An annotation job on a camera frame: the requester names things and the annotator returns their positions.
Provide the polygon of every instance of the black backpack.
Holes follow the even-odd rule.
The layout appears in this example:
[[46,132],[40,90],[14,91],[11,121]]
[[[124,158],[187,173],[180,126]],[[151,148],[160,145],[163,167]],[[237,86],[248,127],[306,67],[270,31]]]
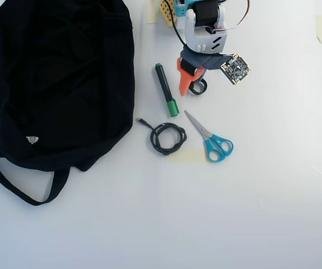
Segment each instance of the black backpack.
[[134,43],[122,0],[6,0],[0,7],[0,157],[54,171],[88,170],[131,129]]

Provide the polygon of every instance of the black cable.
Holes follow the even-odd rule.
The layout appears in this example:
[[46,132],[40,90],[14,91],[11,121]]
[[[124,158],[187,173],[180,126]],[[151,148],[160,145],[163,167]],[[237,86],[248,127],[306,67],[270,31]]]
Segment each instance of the black cable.
[[185,42],[183,41],[182,37],[180,36],[176,24],[174,23],[174,18],[173,18],[173,14],[172,14],[172,8],[170,6],[170,4],[168,3],[168,0],[165,0],[166,5],[168,6],[168,9],[170,10],[170,14],[171,14],[171,19],[172,19],[172,26],[174,31],[176,32],[176,35],[178,36],[179,41],[181,41],[182,45],[185,45]]
[[[165,156],[168,156],[176,152],[177,150],[179,150],[182,147],[183,143],[187,140],[187,134],[185,133],[185,129],[173,123],[163,123],[158,125],[156,128],[153,128],[144,119],[138,119],[138,121],[152,130],[152,133],[150,136],[152,146],[155,148],[155,150],[157,150],[159,153],[162,153]],[[179,133],[180,141],[176,143],[172,148],[164,149],[161,147],[159,136],[163,131],[170,128],[176,130]]]
[[212,53],[212,54],[207,54],[207,53],[195,52],[195,51],[191,50],[191,49],[187,46],[187,44],[183,41],[183,39],[182,39],[181,35],[179,34],[179,32],[178,32],[178,30],[177,30],[176,24],[175,24],[175,22],[174,22],[173,14],[172,14],[172,9],[171,9],[171,6],[170,6],[170,4],[169,4],[168,0],[164,0],[164,1],[165,1],[166,5],[168,6],[169,11],[170,11],[170,15],[171,15],[171,19],[172,19],[172,26],[173,26],[173,29],[174,29],[174,31],[176,32],[176,35],[177,35],[177,37],[178,37],[179,41],[181,41],[181,43],[182,43],[182,45],[183,45],[183,47],[184,47],[185,49],[189,50],[189,51],[190,51],[190,52],[192,52],[192,53],[196,53],[196,54],[198,54],[198,55],[204,55],[204,56],[208,56],[208,57],[209,57],[209,56],[215,56],[215,57],[226,57],[226,56],[229,56],[228,54],[221,54],[221,53]]
[[[199,54],[199,55],[204,55],[204,56],[219,56],[219,57],[232,56],[232,55],[230,55],[230,54],[221,54],[221,53],[207,54],[207,53],[195,52],[195,51],[191,50],[191,49],[187,46],[187,44],[183,41],[182,37],[180,36],[180,34],[179,34],[178,30],[177,30],[176,24],[175,24],[175,22],[174,22],[173,14],[172,14],[172,9],[171,9],[171,6],[170,6],[170,4],[169,4],[168,0],[164,0],[164,1],[165,1],[166,5],[168,6],[169,11],[170,11],[170,15],[171,15],[171,19],[172,19],[172,26],[173,26],[173,29],[174,29],[174,31],[176,32],[176,35],[177,35],[177,37],[178,37],[179,41],[181,41],[181,43],[182,43],[182,45],[183,45],[183,47],[184,47],[185,49],[189,50],[190,52],[197,53],[197,54]],[[219,3],[223,3],[223,2],[226,2],[226,1],[227,1],[227,0],[219,0],[218,2],[219,2]],[[236,25],[236,27],[237,27],[238,25],[240,25],[240,24],[241,24],[241,22],[245,19],[246,15],[247,15],[247,14],[248,14],[248,12],[249,12],[249,7],[250,7],[250,0],[247,0],[247,7],[246,7],[245,14],[243,15],[242,19],[238,22],[238,24]]]

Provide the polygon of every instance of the circuit board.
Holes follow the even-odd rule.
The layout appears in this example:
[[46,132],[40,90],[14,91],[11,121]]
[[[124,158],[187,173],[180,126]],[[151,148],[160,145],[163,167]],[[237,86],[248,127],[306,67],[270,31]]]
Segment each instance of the circuit board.
[[249,66],[238,53],[235,53],[230,60],[222,64],[221,70],[234,85],[237,85],[250,73]]

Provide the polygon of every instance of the bag strap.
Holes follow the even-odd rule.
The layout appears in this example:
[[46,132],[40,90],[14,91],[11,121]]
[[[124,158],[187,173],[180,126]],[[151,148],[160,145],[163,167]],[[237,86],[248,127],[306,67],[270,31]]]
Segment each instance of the bag strap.
[[54,172],[54,178],[53,178],[53,184],[51,187],[50,195],[44,202],[38,202],[28,195],[26,195],[24,192],[16,188],[13,184],[10,183],[9,180],[4,177],[4,175],[0,172],[0,184],[3,185],[5,188],[7,188],[9,191],[14,193],[16,196],[19,196],[22,200],[25,202],[33,205],[33,206],[40,206],[45,203],[51,202],[53,199],[55,199],[60,191],[63,189],[63,187],[66,184],[66,181],[69,177],[70,168],[68,169],[62,169]]

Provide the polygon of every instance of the white table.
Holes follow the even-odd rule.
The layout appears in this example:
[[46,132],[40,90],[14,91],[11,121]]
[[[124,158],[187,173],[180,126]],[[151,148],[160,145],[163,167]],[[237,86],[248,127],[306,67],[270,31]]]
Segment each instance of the white table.
[[[182,46],[173,30],[161,20],[146,23],[146,1],[125,2],[136,44],[135,119],[183,126],[182,150],[204,151],[184,113],[167,117],[151,71],[161,62],[179,108],[232,139],[235,151],[216,165],[167,161],[135,122],[88,172],[72,169],[48,205],[29,206],[0,185],[0,269],[322,269],[322,45],[315,32],[322,1],[253,0],[225,49],[238,51],[251,75],[233,86],[221,71],[207,72],[200,97],[179,95]],[[46,197],[49,173],[1,159],[0,168],[25,192]]]

